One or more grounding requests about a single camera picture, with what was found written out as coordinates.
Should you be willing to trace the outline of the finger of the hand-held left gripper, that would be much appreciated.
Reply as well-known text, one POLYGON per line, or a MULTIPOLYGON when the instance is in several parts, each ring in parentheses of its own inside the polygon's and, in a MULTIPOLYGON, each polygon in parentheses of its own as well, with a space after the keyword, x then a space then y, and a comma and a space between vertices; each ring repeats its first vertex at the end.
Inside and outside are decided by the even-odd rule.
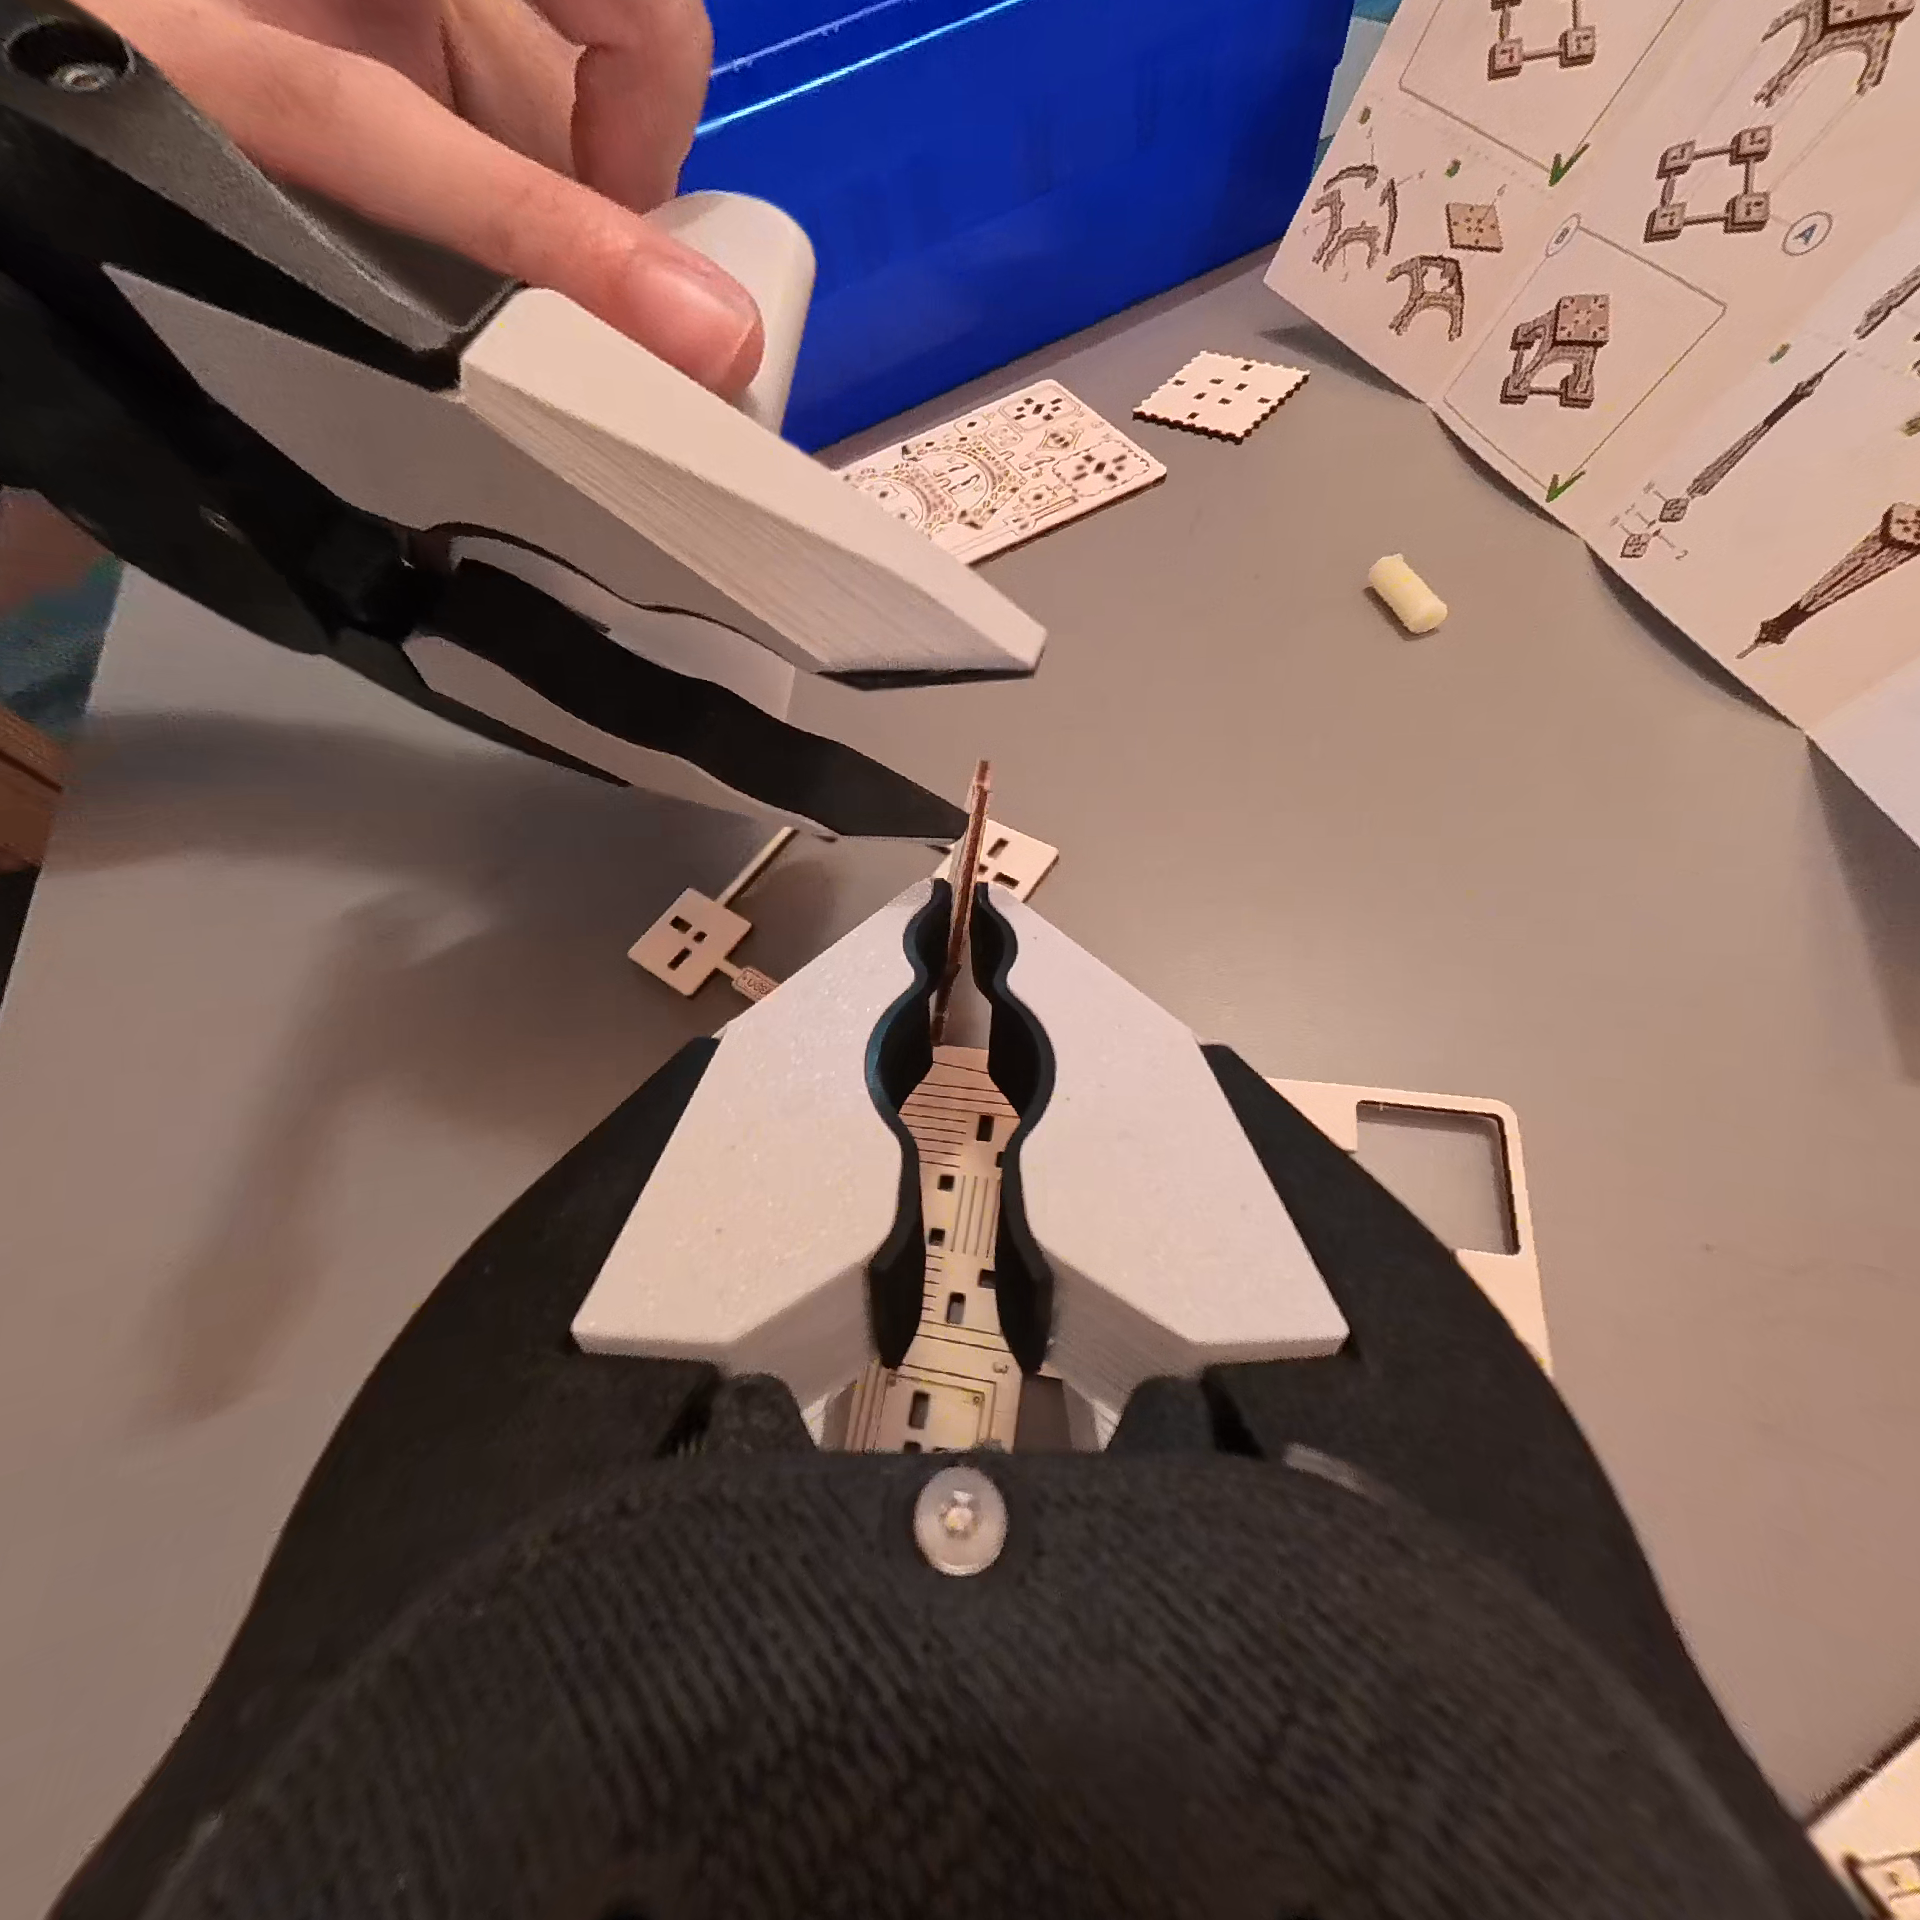
POLYGON ((407 588, 411 628, 397 653, 420 690, 457 723, 504 730, 520 751, 562 751, 604 786, 805 840, 949 846, 969 831, 949 800, 836 741, 793 730, 713 676, 644 661, 492 557, 420 562, 407 588))
POLYGON ((504 505, 476 521, 621 605, 705 612, 805 676, 1037 676, 1037 612, 781 447, 805 234, 743 191, 682 191, 644 225, 757 297, 757 374, 713 403, 579 297, 514 293, 457 356, 457 404, 520 458, 504 505))

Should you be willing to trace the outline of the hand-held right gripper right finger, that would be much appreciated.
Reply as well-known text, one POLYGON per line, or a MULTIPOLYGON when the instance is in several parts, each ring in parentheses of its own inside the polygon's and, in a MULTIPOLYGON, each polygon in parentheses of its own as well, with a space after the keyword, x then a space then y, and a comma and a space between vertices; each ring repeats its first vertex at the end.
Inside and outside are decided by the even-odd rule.
POLYGON ((997 1338, 1063 1375, 1080 1444, 1135 1386, 1225 1361, 1328 1361, 1328 1300, 1222 1059, 1164 1009, 979 886, 997 1153, 997 1338))

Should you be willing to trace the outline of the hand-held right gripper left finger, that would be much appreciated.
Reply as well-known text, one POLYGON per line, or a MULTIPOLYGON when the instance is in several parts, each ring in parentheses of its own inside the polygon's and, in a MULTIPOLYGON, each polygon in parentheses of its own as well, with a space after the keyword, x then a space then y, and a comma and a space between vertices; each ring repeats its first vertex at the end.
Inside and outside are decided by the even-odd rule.
POLYGON ((713 1050, 565 1338, 599 1361, 775 1375, 813 1444, 922 1331, 922 1141, 949 886, 904 886, 713 1050))

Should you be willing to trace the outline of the wooden puzzle sheet square cutout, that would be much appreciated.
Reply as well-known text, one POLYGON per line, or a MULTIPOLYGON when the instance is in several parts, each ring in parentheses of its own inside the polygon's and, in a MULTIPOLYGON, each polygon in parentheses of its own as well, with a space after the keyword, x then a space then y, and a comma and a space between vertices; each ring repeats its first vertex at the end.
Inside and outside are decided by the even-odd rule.
MULTIPOLYGON (((1520 1111, 1458 1088, 1271 1082, 1324 1140, 1334 1140, 1380 1187, 1397 1187, 1504 1310, 1537 1365, 1551 1365, 1544 1257, 1527 1219, 1520 1111)), ((922 1141, 922 1338, 901 1365, 861 1365, 805 1404, 829 1450, 1096 1450, 1113 1417, 1046 1365, 1015 1365, 997 1338, 997 1153, 1015 1104, 979 1048, 939 1048, 904 1101, 922 1141)))

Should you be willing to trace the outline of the wooden four-square frame piece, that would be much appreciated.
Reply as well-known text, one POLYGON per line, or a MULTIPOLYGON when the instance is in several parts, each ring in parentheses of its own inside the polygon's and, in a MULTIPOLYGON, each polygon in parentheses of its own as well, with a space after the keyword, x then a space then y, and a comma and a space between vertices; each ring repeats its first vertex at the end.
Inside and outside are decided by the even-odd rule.
MULTIPOLYGON (((799 831, 775 831, 713 896, 682 889, 638 945, 629 961, 664 987, 679 1000, 705 993, 713 973, 740 1000, 769 1000, 775 973, 743 965, 740 945, 749 934, 749 921, 740 914, 743 889, 781 857, 799 831)), ((978 886, 997 886, 1015 896, 1026 896, 1046 877, 1063 867, 1063 846, 1022 840, 1006 822, 979 822, 978 840, 978 886)))

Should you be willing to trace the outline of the cross-shaped wooden piece diamond print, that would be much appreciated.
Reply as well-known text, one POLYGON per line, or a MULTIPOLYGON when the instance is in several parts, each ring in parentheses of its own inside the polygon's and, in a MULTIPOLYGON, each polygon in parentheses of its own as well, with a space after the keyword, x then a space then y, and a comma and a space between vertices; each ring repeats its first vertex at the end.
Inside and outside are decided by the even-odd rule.
POLYGON ((947 1048, 949 987, 960 987, 960 961, 969 961, 979 822, 987 822, 987 758, 978 758, 978 777, 969 777, 969 831, 960 831, 949 877, 947 877, 949 886, 949 921, 947 921, 939 993, 926 993, 926 1048, 947 1048))

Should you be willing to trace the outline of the grey desk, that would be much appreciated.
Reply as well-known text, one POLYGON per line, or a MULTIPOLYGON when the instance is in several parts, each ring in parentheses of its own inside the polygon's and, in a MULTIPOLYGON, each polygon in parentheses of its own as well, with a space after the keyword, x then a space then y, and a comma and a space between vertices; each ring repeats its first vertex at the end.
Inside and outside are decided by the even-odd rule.
MULTIPOLYGON (((1164 483, 987 562, 1026 681, 799 723, 987 758, 1037 905, 1251 1069, 1520 1111, 1551 1375, 1811 1814, 1915 1725, 1915 846, 1256 264, 861 447, 1026 374, 1120 425, 1197 348, 1306 394, 1135 433, 1164 483)), ((11 973, 11 1914, 138 1795, 407 1310, 730 1009, 629 945, 749 846, 126 583, 11 973)))

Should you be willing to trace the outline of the person's left hand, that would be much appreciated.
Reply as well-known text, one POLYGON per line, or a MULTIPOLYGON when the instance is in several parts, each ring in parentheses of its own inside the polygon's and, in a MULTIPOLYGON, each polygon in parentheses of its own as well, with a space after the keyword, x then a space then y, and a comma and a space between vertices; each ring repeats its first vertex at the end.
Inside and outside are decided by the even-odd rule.
POLYGON ((701 0, 92 0, 267 178, 546 281, 740 403, 757 310, 664 239, 701 0))

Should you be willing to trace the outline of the wooden puzzle sheet arch parts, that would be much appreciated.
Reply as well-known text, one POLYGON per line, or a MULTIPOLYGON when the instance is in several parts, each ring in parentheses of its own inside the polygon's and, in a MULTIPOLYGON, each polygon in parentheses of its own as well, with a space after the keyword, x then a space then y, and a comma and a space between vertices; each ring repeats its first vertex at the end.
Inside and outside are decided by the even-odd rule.
POLYGON ((841 458, 836 475, 939 557, 987 562, 1149 495, 1164 458, 1090 413, 1063 374, 1037 374, 978 413, 841 458))

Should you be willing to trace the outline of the thick wooden beam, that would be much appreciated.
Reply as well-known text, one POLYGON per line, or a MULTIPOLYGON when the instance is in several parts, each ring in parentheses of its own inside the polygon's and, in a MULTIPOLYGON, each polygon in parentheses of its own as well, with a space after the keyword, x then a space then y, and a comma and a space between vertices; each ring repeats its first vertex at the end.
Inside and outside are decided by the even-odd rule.
POLYGON ((43 857, 61 812, 72 749, 0 704, 0 877, 43 857))

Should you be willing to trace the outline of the blue plastic bin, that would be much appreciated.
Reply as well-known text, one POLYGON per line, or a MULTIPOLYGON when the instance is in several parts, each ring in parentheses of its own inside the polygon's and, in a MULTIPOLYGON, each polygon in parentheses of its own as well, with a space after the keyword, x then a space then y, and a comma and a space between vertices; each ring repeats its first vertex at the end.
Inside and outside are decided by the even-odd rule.
POLYGON ((705 0, 682 191, 813 239, 781 404, 836 447, 1271 243, 1347 0, 705 0))

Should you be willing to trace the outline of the small serrated square wooden piece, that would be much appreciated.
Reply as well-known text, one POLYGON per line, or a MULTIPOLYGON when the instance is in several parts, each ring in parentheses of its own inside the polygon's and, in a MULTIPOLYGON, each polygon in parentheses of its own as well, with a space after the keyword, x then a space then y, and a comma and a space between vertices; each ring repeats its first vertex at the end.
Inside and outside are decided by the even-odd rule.
POLYGON ((1306 372, 1188 356, 1164 386, 1135 403, 1135 425, 1240 447, 1300 386, 1306 372))

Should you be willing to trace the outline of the white tower instruction sheet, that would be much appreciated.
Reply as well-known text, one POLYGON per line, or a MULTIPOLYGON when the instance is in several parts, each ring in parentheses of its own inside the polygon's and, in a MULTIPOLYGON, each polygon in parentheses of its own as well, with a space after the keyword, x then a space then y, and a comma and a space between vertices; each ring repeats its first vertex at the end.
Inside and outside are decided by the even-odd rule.
POLYGON ((1269 281, 1920 840, 1915 0, 1407 0, 1269 281))

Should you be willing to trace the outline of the large wooden sheet lattice parts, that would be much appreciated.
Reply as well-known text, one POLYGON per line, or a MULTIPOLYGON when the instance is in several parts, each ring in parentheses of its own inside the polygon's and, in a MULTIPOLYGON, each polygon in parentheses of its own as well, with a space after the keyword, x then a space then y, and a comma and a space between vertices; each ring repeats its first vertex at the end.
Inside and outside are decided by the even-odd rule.
POLYGON ((1825 1805, 1811 1805, 1807 1837, 1862 1920, 1915 1920, 1920 1914, 1920 1725, 1907 1725, 1825 1805))

